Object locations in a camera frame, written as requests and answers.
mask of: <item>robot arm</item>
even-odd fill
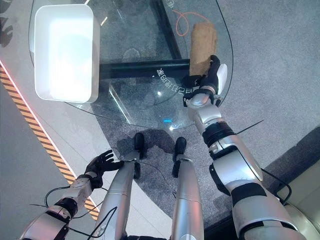
[[[226,82],[227,68],[216,56],[211,60],[208,76],[201,78],[199,89],[184,95],[183,102],[209,148],[213,159],[209,171],[217,188],[232,197],[237,236],[246,240],[305,239],[279,200],[263,187],[259,164],[214,104],[216,94],[222,92],[219,82]]]
[[[62,198],[29,224],[20,239],[64,240],[69,231],[69,222],[84,206],[92,191],[102,187],[104,172],[120,169],[124,165],[123,161],[113,162],[112,157],[112,150],[95,157]]]

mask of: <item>white plastic bin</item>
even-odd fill
[[[47,5],[34,20],[34,85],[44,100],[92,103],[99,92],[100,25],[85,4]]]

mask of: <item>glass table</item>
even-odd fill
[[[100,29],[99,95],[94,103],[69,103],[111,121],[174,130],[189,126],[182,83],[189,74],[191,31],[211,22],[217,32],[216,55],[228,66],[223,102],[232,78],[229,34],[215,0],[34,0],[29,24],[34,57],[34,19],[44,5],[87,4]]]

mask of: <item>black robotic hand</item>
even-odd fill
[[[103,185],[102,176],[106,171],[115,171],[123,167],[124,161],[114,162],[114,154],[112,149],[96,156],[85,169],[84,176],[88,176],[89,172],[96,173],[96,177],[91,177],[91,187],[93,189],[101,188]]]

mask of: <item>hazard stripe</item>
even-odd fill
[[[28,103],[25,101],[19,89],[12,81],[10,76],[6,73],[5,69],[1,65],[0,62],[0,81],[3,84],[4,88],[7,90],[8,94],[12,98],[13,102],[15,103],[16,107],[19,109],[20,113],[23,115],[25,121],[28,123],[30,128],[32,129],[33,133],[36,135],[46,152],[49,154],[50,158],[57,166],[61,174],[67,180],[67,182],[71,185],[77,176],[75,176],[72,169],[70,169],[69,165],[65,162],[64,158],[61,156],[59,150],[52,142],[51,138],[47,135],[41,124],[39,123],[36,116],[31,111]],[[95,208],[96,205],[92,202],[91,198],[85,201],[85,208],[90,211],[92,218],[96,221],[99,215],[99,209]]]

